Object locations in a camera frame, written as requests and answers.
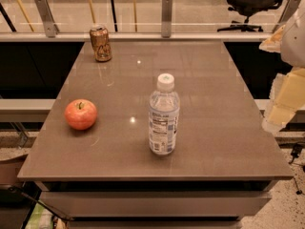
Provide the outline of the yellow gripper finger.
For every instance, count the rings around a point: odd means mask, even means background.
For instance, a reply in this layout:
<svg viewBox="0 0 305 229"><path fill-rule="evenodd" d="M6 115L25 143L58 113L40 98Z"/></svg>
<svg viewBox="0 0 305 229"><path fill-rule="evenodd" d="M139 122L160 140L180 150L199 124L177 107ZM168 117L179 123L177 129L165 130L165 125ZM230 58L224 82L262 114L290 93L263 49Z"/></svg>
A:
<svg viewBox="0 0 305 229"><path fill-rule="evenodd" d="M279 132L305 105L305 69L292 68L287 74L278 73L269 98L262 128L266 132Z"/></svg>
<svg viewBox="0 0 305 229"><path fill-rule="evenodd" d="M278 30L275 31L275 33L264 40L260 45L259 48L262 51L265 52L281 52L281 41L283 36L283 31L285 29L285 26L281 26Z"/></svg>

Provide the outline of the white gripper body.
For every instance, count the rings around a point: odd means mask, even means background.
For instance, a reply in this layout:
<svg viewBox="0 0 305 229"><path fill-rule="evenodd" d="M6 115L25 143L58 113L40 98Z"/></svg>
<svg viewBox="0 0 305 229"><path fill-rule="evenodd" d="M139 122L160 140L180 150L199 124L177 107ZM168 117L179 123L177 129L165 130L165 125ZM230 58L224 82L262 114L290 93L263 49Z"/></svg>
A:
<svg viewBox="0 0 305 229"><path fill-rule="evenodd" d="M281 59L293 67L305 67L305 8L287 21L281 40Z"/></svg>

